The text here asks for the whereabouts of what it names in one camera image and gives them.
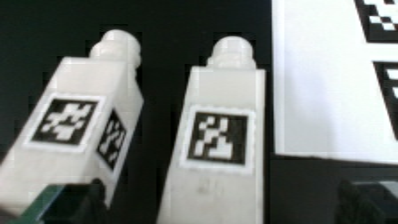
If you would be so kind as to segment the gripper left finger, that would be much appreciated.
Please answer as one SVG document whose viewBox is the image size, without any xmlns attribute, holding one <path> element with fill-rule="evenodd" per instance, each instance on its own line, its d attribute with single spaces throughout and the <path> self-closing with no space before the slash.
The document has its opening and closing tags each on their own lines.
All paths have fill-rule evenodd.
<svg viewBox="0 0 398 224">
<path fill-rule="evenodd" d="M 104 184 L 45 186 L 19 217 L 6 224 L 109 224 L 104 206 Z"/>
</svg>

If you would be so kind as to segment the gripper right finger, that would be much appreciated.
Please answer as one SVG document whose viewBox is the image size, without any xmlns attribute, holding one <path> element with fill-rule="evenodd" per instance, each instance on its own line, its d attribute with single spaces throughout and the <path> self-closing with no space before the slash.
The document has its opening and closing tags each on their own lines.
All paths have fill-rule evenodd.
<svg viewBox="0 0 398 224">
<path fill-rule="evenodd" d="M 333 224 L 398 224 L 398 181 L 340 181 Z"/>
</svg>

